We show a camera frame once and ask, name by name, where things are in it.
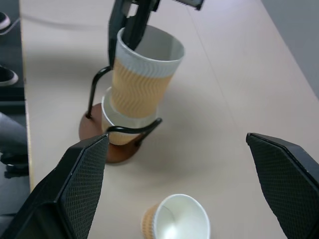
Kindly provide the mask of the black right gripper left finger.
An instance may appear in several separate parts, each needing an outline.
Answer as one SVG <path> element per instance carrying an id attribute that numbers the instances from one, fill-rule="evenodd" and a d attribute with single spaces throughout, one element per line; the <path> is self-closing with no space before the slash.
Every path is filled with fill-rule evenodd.
<path id="1" fill-rule="evenodd" d="M 109 139 L 69 147 L 33 189 L 2 239 L 86 239 L 101 195 Z"/>

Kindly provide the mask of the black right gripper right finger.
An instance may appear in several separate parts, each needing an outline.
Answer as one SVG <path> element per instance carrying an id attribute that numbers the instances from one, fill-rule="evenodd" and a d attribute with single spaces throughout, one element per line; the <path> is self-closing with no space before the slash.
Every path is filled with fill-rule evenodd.
<path id="1" fill-rule="evenodd" d="M 260 186 L 289 239 L 319 237 L 319 165 L 299 145 L 248 133 Z"/>

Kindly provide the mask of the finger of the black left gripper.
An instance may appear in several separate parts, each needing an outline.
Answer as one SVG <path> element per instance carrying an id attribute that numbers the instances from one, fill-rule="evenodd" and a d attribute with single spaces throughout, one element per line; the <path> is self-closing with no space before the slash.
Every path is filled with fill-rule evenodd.
<path id="1" fill-rule="evenodd" d="M 132 0 L 136 4 L 137 11 L 126 21 L 123 32 L 123 42 L 132 50 L 135 50 L 146 30 L 146 26 L 152 11 L 157 11 L 159 0 Z"/>
<path id="2" fill-rule="evenodd" d="M 108 24 L 108 55 L 111 68 L 113 68 L 115 60 L 117 33 L 126 25 L 131 3 L 132 2 L 130 0 L 114 1 Z"/>

